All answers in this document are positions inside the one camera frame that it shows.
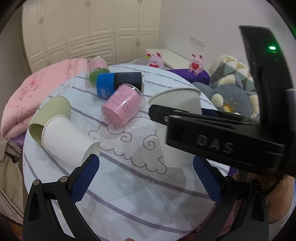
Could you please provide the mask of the small white paper cup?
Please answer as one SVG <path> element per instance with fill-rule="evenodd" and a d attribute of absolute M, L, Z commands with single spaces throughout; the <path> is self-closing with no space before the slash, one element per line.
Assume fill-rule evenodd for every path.
<path fill-rule="evenodd" d="M 153 104 L 195 114 L 202 113 L 200 91 L 196 88 L 173 88 L 160 92 L 149 99 L 149 107 Z M 184 168 L 192 165 L 194 155 L 178 149 L 188 140 L 188 117 L 172 115 L 167 121 L 165 124 L 154 121 L 165 166 Z"/>

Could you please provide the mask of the blue black cup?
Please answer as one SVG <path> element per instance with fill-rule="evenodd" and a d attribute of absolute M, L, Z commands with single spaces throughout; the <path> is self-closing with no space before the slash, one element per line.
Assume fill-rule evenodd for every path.
<path fill-rule="evenodd" d="M 144 76 L 141 72 L 115 72 L 98 75 L 97 95 L 100 99 L 108 99 L 123 84 L 132 85 L 142 93 L 144 92 Z"/>

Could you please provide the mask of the pink green glass cup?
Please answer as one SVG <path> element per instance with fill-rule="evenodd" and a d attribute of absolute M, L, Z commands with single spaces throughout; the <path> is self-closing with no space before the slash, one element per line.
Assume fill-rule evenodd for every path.
<path fill-rule="evenodd" d="M 95 56 L 92 59 L 90 59 L 90 61 L 88 62 L 88 69 L 89 82 L 93 86 L 96 86 L 96 80 L 98 75 L 110 72 L 106 61 L 100 56 Z"/>

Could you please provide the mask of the large white paper cup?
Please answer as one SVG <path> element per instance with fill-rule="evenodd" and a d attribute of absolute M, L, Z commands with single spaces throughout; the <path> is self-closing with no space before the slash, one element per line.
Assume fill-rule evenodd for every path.
<path fill-rule="evenodd" d="M 45 124 L 41 142 L 47 152 L 73 168 L 81 166 L 91 154 L 100 154 L 100 143 L 64 115 L 54 116 Z"/>

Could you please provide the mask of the light green plastic cup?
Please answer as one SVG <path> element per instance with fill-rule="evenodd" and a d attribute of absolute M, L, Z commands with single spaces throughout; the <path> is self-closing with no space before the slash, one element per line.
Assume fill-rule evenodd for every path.
<path fill-rule="evenodd" d="M 70 118 L 71 104 L 63 96 L 55 96 L 47 101 L 31 120 L 29 125 L 30 136 L 42 147 L 42 132 L 47 122 L 58 115 Z"/>

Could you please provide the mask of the grey plush pillow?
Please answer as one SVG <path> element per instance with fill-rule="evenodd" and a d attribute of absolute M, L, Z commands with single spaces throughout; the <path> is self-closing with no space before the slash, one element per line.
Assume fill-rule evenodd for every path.
<path fill-rule="evenodd" d="M 259 120 L 259 100 L 256 92 L 246 91 L 236 74 L 227 75 L 211 86 L 194 82 L 219 111 Z"/>

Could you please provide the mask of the beige jacket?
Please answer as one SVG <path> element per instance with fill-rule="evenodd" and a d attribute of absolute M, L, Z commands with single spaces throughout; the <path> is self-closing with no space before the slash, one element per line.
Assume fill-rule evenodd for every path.
<path fill-rule="evenodd" d="M 1 137 L 0 152 L 1 214 L 22 225 L 28 196 L 23 179 L 23 151 Z"/>

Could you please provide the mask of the right pink bunny plush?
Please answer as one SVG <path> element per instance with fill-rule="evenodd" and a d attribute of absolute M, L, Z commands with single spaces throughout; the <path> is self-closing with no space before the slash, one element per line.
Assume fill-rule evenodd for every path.
<path fill-rule="evenodd" d="M 203 69 L 204 69 L 204 61 L 203 61 L 203 57 L 202 55 L 196 55 L 194 53 L 191 54 L 193 59 L 189 64 L 189 72 L 193 72 L 194 75 L 199 75 L 200 73 L 202 73 Z"/>

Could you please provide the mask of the pink bunny plush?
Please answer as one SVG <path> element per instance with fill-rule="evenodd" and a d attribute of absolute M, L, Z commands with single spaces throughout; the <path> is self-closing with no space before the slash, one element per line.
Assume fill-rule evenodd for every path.
<path fill-rule="evenodd" d="M 191 54 L 193 59 L 189 64 L 189 72 L 193 72 L 194 75 L 199 75 L 200 73 L 202 73 L 203 69 L 204 69 L 204 61 L 203 61 L 203 57 L 202 55 L 196 55 L 194 53 Z"/>
<path fill-rule="evenodd" d="M 146 52 L 146 56 L 149 57 L 147 66 L 164 69 L 165 64 L 160 52 L 156 52 L 155 55 L 150 52 Z"/>

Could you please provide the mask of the triangle pattern cushion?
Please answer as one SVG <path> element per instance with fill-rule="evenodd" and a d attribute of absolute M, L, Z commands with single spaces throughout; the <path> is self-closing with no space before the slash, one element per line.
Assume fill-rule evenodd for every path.
<path fill-rule="evenodd" d="M 256 92 L 254 80 L 248 67 L 230 55 L 221 55 L 216 58 L 209 69 L 212 87 L 219 79 L 230 74 L 235 74 L 241 80 L 244 91 Z"/>

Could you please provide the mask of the left pink bunny plush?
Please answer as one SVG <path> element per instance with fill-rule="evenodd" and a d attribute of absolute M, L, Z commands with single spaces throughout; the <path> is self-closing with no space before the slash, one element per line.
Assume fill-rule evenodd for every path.
<path fill-rule="evenodd" d="M 165 64 L 160 52 L 156 52 L 155 55 L 150 52 L 146 52 L 146 56 L 149 57 L 147 66 L 164 69 Z"/>

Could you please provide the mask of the white bedside shelf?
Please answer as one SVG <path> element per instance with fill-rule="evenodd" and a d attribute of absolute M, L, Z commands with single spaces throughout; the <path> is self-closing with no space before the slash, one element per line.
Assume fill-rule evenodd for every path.
<path fill-rule="evenodd" d="M 146 52 L 156 54 L 159 52 L 167 68 L 170 69 L 188 69 L 190 61 L 168 49 L 145 49 Z"/>

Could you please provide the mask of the purple bed sheet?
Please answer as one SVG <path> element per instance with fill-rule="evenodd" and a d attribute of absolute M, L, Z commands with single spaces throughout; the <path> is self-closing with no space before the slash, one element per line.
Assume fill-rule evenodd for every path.
<path fill-rule="evenodd" d="M 10 139 L 15 145 L 17 145 L 20 149 L 23 149 L 24 142 L 25 142 L 26 134 L 23 133 L 15 138 Z"/>

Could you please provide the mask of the cream white wardrobe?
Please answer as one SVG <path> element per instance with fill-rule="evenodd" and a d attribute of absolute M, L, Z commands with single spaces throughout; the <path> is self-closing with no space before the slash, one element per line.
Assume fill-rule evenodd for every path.
<path fill-rule="evenodd" d="M 161 1 L 26 1 L 23 42 L 32 72 L 65 59 L 109 65 L 145 56 L 158 43 Z"/>

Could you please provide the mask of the white wall socket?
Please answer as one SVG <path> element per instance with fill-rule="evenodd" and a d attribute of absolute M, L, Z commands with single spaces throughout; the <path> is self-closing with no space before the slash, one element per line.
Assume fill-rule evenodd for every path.
<path fill-rule="evenodd" d="M 191 36 L 190 37 L 190 43 L 196 44 L 196 45 L 198 45 L 200 47 L 204 47 L 205 41 Z"/>

